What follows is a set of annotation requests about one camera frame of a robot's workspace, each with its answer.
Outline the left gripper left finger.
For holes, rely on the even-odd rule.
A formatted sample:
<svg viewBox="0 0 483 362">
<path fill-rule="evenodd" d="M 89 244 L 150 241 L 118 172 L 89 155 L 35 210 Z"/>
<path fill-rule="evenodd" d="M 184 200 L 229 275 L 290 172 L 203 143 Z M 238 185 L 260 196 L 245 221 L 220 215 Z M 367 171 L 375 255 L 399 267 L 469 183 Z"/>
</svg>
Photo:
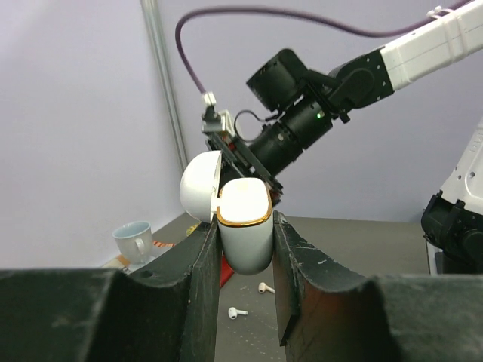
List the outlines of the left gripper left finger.
<svg viewBox="0 0 483 362">
<path fill-rule="evenodd" d="M 3 361 L 212 361 L 220 295 L 215 223 L 138 270 L 1 273 Z"/>
</svg>

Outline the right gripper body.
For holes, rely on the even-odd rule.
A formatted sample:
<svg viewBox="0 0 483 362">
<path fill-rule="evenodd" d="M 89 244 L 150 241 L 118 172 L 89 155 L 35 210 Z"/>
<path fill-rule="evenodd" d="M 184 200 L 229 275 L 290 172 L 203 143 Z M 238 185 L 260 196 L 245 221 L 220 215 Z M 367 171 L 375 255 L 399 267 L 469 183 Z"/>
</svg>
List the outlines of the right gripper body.
<svg viewBox="0 0 483 362">
<path fill-rule="evenodd" d="M 222 154 L 220 188 L 234 179 L 254 177 L 268 187 L 273 206 L 281 202 L 283 186 L 238 137 L 224 140 L 220 135 L 210 135 L 206 145 L 210 151 Z"/>
</svg>

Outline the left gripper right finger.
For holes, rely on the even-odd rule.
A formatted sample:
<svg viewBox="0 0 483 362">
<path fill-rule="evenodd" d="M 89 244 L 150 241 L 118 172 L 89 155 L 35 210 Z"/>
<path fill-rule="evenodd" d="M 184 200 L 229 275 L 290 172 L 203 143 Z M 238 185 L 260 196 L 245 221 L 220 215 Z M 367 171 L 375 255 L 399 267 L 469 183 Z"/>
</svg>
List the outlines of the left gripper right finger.
<svg viewBox="0 0 483 362">
<path fill-rule="evenodd" d="M 480 361 L 479 275 L 365 277 L 275 213 L 279 344 L 289 361 Z"/>
</svg>

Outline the white earbud charging case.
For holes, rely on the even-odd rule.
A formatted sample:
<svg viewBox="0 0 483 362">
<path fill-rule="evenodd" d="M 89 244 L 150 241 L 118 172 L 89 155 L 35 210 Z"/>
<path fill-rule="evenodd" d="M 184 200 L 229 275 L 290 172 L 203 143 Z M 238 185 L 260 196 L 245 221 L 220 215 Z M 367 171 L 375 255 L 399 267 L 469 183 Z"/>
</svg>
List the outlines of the white earbud charging case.
<svg viewBox="0 0 483 362">
<path fill-rule="evenodd" d="M 255 177 L 221 183 L 222 152 L 195 156 L 180 181 L 180 203 L 200 222 L 215 222 L 223 254 L 234 272 L 255 275 L 272 260 L 273 209 L 267 185 Z"/>
</svg>

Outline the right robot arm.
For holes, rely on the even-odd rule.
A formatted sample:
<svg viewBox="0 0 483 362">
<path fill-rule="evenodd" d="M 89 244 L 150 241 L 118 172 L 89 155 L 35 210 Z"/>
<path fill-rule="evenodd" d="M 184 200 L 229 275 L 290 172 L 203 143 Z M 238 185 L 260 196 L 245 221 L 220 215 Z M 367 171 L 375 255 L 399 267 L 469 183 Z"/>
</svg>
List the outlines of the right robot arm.
<svg viewBox="0 0 483 362">
<path fill-rule="evenodd" d="M 430 13 L 416 29 L 331 70 L 317 72 L 289 48 L 280 50 L 247 81 L 268 109 L 269 125 L 252 141 L 211 136 L 223 154 L 220 184 L 240 178 L 263 181 L 277 204 L 282 186 L 276 177 L 325 135 L 335 120 L 379 102 L 422 77 L 482 49 L 482 3 L 464 1 Z"/>
</svg>

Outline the white earbud right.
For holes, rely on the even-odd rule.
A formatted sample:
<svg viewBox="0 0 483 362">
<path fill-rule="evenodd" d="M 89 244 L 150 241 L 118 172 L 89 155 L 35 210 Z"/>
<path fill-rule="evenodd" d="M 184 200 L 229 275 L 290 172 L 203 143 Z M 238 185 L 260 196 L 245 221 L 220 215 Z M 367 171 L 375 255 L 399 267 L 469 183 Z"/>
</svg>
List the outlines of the white earbud right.
<svg viewBox="0 0 483 362">
<path fill-rule="evenodd" d="M 235 307 L 230 307 L 227 311 L 227 314 L 230 319 L 235 320 L 238 316 L 247 316 L 249 312 L 245 310 L 237 309 Z"/>
</svg>

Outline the beige earbud right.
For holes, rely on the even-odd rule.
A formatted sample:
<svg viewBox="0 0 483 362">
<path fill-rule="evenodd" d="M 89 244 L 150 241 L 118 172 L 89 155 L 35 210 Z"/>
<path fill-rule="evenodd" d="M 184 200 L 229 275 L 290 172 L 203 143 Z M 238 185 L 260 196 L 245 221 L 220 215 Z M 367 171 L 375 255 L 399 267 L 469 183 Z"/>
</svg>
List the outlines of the beige earbud right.
<svg viewBox="0 0 483 362">
<path fill-rule="evenodd" d="M 260 282 L 258 285 L 258 292 L 259 293 L 274 293 L 275 289 L 271 286 L 267 285 L 264 282 Z"/>
</svg>

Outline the patchwork placemat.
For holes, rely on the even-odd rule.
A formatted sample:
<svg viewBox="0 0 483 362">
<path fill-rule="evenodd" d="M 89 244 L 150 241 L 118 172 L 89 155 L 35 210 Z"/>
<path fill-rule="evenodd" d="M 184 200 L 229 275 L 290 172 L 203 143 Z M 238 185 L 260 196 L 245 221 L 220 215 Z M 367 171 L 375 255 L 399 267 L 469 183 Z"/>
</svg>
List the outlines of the patchwork placemat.
<svg viewBox="0 0 483 362">
<path fill-rule="evenodd" d="M 164 253 L 168 252 L 171 248 L 173 248 L 176 244 L 175 243 L 167 243 L 167 242 L 160 242 L 156 239 L 153 240 L 153 247 L 151 251 L 151 256 L 148 259 L 148 262 L 153 261 L 154 259 L 160 257 Z M 115 258 L 111 259 L 104 265 L 102 268 L 117 268 L 122 270 L 125 274 L 130 274 L 135 272 L 136 270 L 144 267 L 144 264 L 133 264 L 129 260 L 127 260 L 123 255 L 119 254 Z M 228 262 L 224 255 L 222 255 L 221 259 L 221 272 L 220 272 L 220 287 L 223 287 L 224 284 L 234 275 L 234 271 L 229 267 Z"/>
</svg>

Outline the light blue cup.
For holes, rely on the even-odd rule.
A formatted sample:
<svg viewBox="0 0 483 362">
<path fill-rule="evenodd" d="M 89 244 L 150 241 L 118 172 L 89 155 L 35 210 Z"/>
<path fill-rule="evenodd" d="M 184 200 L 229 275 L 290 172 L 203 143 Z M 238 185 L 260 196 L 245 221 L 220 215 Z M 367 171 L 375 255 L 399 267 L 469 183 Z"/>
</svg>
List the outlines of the light blue cup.
<svg viewBox="0 0 483 362">
<path fill-rule="evenodd" d="M 121 255 L 130 264 L 148 262 L 153 248 L 152 226 L 149 222 L 130 222 L 114 230 L 112 236 Z"/>
</svg>

